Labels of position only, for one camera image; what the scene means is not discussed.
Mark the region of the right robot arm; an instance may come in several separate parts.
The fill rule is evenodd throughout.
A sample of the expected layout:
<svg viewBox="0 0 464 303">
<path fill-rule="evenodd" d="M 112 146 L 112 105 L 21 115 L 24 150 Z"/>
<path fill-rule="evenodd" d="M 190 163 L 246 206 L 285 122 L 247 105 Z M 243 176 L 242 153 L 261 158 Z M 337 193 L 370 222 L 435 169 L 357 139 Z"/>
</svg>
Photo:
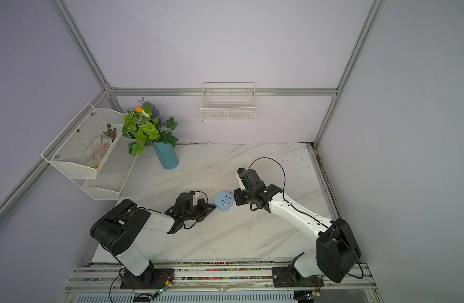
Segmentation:
<svg viewBox="0 0 464 303">
<path fill-rule="evenodd" d="M 266 186 L 253 169 L 239 168 L 236 178 L 239 188 L 234 196 L 238 205 L 279 216 L 315 242 L 313 254 L 301 253 L 292 261 L 293 273 L 304 279 L 322 275 L 340 283 L 360 262 L 362 253 L 347 221 L 322 217 L 305 208 L 278 186 Z"/>
</svg>

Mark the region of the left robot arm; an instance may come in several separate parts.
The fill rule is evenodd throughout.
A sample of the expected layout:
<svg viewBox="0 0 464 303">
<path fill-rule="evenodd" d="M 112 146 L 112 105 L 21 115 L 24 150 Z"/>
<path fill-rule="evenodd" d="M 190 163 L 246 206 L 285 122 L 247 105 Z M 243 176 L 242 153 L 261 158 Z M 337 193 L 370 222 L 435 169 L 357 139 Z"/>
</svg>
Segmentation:
<svg viewBox="0 0 464 303">
<path fill-rule="evenodd" d="M 204 219 L 216 209 L 209 198 L 202 198 L 203 191 L 181 193 L 175 204 L 160 212 L 140 207 L 130 199 L 125 199 L 101 217 L 90 229 L 90 236 L 108 251 L 124 268 L 136 278 L 149 276 L 154 265 L 137 244 L 143 231 L 176 234 L 181 229 L 188 230 L 185 223 L 194 224 Z"/>
</svg>

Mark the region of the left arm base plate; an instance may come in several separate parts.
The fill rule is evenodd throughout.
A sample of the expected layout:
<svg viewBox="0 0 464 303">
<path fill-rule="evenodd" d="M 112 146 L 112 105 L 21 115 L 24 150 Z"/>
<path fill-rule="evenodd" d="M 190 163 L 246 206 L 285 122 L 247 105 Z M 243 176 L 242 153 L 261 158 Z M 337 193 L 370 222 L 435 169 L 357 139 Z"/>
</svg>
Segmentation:
<svg viewBox="0 0 464 303">
<path fill-rule="evenodd" d="M 136 289 L 161 289 L 166 283 L 171 283 L 175 274 L 175 269 L 158 268 L 146 270 L 140 276 L 133 275 L 125 269 L 122 275 L 120 289 L 136 290 Z"/>
</svg>

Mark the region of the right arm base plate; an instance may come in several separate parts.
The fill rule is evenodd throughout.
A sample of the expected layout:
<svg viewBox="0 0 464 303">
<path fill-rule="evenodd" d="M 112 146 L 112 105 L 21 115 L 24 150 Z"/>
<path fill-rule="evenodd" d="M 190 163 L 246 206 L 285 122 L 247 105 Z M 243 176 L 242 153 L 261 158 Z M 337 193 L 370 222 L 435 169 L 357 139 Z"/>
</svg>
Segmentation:
<svg viewBox="0 0 464 303">
<path fill-rule="evenodd" d="M 311 287 L 320 289 L 324 286 L 324 280 L 321 275 L 313 275 L 305 278 L 295 268 L 290 267 L 273 267 L 272 280 L 274 286 L 277 288 Z"/>
</svg>

